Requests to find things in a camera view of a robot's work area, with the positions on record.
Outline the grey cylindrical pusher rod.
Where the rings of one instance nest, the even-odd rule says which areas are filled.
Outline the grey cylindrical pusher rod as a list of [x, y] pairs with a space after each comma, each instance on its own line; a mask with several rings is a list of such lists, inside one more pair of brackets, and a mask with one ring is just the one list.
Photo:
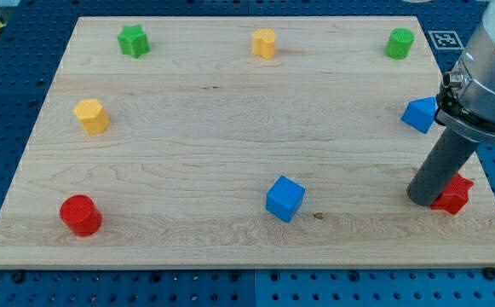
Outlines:
[[478, 142], [445, 128], [409, 183], [409, 199], [420, 206], [432, 205], [478, 146]]

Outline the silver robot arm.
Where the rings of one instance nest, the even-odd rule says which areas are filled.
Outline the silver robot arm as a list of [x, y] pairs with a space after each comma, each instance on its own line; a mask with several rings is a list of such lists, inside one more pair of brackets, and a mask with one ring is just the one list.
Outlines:
[[406, 189], [432, 205], [480, 144], [495, 145], [495, 0], [492, 0], [436, 96], [435, 119], [445, 129]]

